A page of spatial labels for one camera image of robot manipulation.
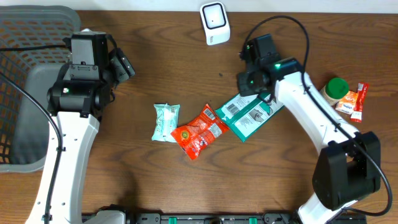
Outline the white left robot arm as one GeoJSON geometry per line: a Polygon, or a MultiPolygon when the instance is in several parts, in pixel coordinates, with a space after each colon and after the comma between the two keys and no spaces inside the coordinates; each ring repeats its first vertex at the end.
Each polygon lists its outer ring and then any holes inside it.
{"type": "Polygon", "coordinates": [[[103,110],[135,74],[110,34],[79,31],[64,41],[72,56],[47,92],[49,144],[27,223],[82,223],[88,158],[103,110]]]}

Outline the green lid spice jar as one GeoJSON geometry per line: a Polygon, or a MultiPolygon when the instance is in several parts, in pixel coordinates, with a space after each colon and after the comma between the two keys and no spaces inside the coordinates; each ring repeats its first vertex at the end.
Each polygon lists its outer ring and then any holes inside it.
{"type": "Polygon", "coordinates": [[[349,92],[348,83],[342,78],[332,78],[321,90],[320,94],[326,102],[333,106],[349,92]]]}

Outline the small orange box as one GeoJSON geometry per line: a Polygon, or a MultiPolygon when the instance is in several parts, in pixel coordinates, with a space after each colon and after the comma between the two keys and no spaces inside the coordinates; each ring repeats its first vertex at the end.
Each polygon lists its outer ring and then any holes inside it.
{"type": "Polygon", "coordinates": [[[358,93],[349,91],[336,104],[335,110],[342,112],[342,113],[346,113],[346,114],[352,114],[354,111],[354,108],[356,106],[357,99],[358,99],[358,93]]]}

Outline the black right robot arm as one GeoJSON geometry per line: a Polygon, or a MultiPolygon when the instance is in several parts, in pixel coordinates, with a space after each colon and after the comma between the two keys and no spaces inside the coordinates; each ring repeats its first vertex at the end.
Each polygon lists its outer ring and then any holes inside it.
{"type": "Polygon", "coordinates": [[[295,58],[282,59],[271,35],[247,41],[240,53],[246,71],[238,75],[244,96],[268,93],[301,124],[318,152],[314,193],[292,217],[294,223],[328,223],[381,187],[381,145],[372,133],[347,123],[313,86],[295,58]]]}

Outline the white green packet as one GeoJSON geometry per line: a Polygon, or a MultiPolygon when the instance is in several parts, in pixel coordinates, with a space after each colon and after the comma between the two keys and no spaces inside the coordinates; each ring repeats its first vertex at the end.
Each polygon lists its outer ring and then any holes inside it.
{"type": "Polygon", "coordinates": [[[271,119],[283,104],[271,100],[269,93],[241,96],[239,93],[216,110],[218,117],[245,142],[263,124],[271,119]]]}

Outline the teal packet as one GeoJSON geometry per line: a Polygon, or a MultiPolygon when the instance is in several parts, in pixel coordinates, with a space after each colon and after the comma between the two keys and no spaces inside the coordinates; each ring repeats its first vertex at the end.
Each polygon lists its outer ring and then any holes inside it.
{"type": "Polygon", "coordinates": [[[154,108],[157,116],[152,140],[176,143],[171,132],[177,128],[180,105],[155,104],[154,108]]]}

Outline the small red sachet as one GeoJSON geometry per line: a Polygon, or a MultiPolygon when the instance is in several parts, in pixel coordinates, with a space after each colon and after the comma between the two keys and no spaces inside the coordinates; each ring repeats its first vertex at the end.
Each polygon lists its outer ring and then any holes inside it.
{"type": "Polygon", "coordinates": [[[357,100],[356,100],[356,104],[354,107],[354,111],[351,114],[350,120],[357,122],[357,123],[361,123],[362,122],[362,116],[363,116],[363,105],[364,105],[364,101],[366,98],[366,95],[368,93],[368,89],[369,89],[369,84],[368,83],[364,83],[361,82],[358,84],[358,90],[357,90],[357,100]]]}

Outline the red snack packet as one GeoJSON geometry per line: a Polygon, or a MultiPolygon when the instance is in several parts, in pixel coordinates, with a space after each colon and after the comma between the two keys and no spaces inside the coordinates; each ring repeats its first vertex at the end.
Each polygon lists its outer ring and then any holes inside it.
{"type": "Polygon", "coordinates": [[[171,136],[186,155],[195,160],[202,150],[228,130],[229,127],[217,117],[210,105],[206,104],[194,120],[174,129],[171,136]]]}

